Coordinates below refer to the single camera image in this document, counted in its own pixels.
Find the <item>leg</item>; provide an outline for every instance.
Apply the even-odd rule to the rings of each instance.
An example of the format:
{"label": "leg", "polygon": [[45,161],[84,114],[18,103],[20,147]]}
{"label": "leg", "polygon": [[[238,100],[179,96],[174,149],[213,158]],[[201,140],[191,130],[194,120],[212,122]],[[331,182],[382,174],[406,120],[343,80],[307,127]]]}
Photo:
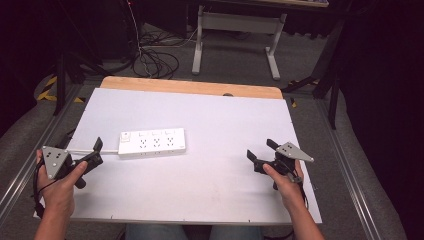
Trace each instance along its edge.
{"label": "leg", "polygon": [[340,79],[336,76],[333,87],[331,89],[330,109],[328,110],[328,120],[331,127],[336,130],[336,109],[337,98],[339,96]]}
{"label": "leg", "polygon": [[194,75],[198,75],[200,73],[200,63],[202,62],[203,8],[204,6],[199,6],[199,12],[197,14],[197,40],[196,49],[194,51],[193,68],[191,70],[191,73]]}
{"label": "leg", "polygon": [[209,240],[262,240],[261,227],[213,226]]}
{"label": "leg", "polygon": [[66,67],[65,67],[65,55],[62,53],[60,54],[59,58],[57,59],[57,102],[56,102],[56,110],[54,111],[53,115],[57,116],[62,110],[63,106],[65,106],[65,99],[66,99],[66,86],[65,86],[65,77],[66,77]]}
{"label": "leg", "polygon": [[265,52],[268,58],[268,64],[271,69],[272,78],[274,80],[280,80],[280,73],[278,72],[277,63],[275,62],[274,52],[277,48],[278,41],[280,40],[281,31],[283,31],[284,23],[286,21],[287,14],[281,14],[280,21],[275,29],[274,38],[272,40],[271,47],[266,47]]}
{"label": "leg", "polygon": [[315,64],[315,67],[311,73],[311,76],[304,78],[300,82],[297,82],[291,86],[288,86],[282,89],[284,93],[289,93],[294,90],[297,90],[305,85],[312,83],[313,81],[317,79],[321,79],[321,80],[323,79],[326,72],[328,71],[330,61],[333,58],[333,54],[336,49],[337,42],[339,41],[339,37],[340,37],[340,33],[342,29],[343,29],[343,21],[339,21],[336,24],[336,26],[334,26],[333,30],[331,31],[331,34],[328,37],[327,42],[325,43],[324,49],[322,50],[321,55],[319,56],[318,61]]}
{"label": "leg", "polygon": [[187,240],[181,225],[127,224],[126,240]]}

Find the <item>electrical outlet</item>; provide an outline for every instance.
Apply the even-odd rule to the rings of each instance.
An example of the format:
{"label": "electrical outlet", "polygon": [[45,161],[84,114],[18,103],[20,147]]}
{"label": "electrical outlet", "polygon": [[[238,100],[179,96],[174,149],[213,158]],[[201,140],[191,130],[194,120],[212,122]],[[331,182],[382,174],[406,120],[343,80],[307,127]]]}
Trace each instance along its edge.
{"label": "electrical outlet", "polygon": [[185,152],[183,128],[121,132],[118,155],[147,157]]}

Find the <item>black curtain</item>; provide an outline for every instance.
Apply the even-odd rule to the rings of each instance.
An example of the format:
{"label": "black curtain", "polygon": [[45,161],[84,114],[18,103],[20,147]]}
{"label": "black curtain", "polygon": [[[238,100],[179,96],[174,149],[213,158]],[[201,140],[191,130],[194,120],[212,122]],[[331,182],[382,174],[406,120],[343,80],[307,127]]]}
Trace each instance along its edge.
{"label": "black curtain", "polygon": [[[351,2],[352,0],[328,0],[327,8],[332,11],[346,12],[351,10]],[[327,37],[336,23],[337,19],[324,15],[288,14],[283,31],[291,35],[310,34],[310,38],[314,39],[319,35]]]}
{"label": "black curtain", "polygon": [[52,69],[54,54],[30,1],[2,1],[0,36],[1,137],[36,105],[34,89]]}
{"label": "black curtain", "polygon": [[348,53],[339,76],[353,130],[408,239],[422,239],[424,223],[423,10],[421,1],[380,1],[346,24],[338,52]]}

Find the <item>white table surface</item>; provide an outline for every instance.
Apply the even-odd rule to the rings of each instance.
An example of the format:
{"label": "white table surface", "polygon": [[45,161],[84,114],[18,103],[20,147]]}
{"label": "white table surface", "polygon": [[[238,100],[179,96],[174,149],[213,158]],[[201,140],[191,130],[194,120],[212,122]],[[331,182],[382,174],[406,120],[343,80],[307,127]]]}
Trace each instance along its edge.
{"label": "white table surface", "polygon": [[[120,159],[104,163],[75,190],[72,218],[107,222],[179,224],[291,224],[272,179],[253,171],[247,149],[273,160],[266,146],[298,146],[286,101],[200,94],[95,89],[69,150],[117,151],[119,134],[163,128],[185,129],[187,150],[177,156]],[[73,159],[81,155],[73,154]],[[322,223],[305,164],[309,210]]]}

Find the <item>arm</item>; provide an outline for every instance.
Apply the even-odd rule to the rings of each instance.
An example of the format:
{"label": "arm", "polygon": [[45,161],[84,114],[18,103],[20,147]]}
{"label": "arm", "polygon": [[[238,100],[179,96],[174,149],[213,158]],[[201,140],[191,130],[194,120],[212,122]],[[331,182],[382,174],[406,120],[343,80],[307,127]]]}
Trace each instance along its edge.
{"label": "arm", "polygon": [[[37,162],[41,151],[37,151]],[[69,219],[74,212],[74,184],[87,168],[83,161],[65,178],[45,188],[41,193],[45,201],[44,216],[38,226],[34,239],[65,239]],[[52,180],[48,179],[46,167],[42,166],[38,173],[38,188],[42,188]]]}
{"label": "arm", "polygon": [[[280,175],[268,164],[264,164],[263,168],[278,186],[283,204],[290,214],[297,239],[324,239],[311,214],[306,209],[299,185],[290,182],[288,177]],[[298,160],[296,160],[296,171],[303,179],[303,172]]]}

